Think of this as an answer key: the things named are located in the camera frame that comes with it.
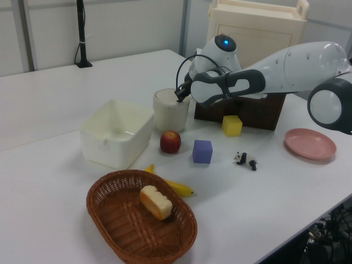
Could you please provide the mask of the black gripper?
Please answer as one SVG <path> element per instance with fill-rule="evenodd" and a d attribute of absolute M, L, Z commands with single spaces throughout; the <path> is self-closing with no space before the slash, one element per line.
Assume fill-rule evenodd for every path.
<path fill-rule="evenodd" d="M 192 80 L 187 80 L 184 81 L 181 85 L 180 88 L 176 88 L 175 90 L 175 95 L 177 96 L 177 102 L 181 103 L 186 97 L 188 97 L 191 94 L 191 84 Z"/>

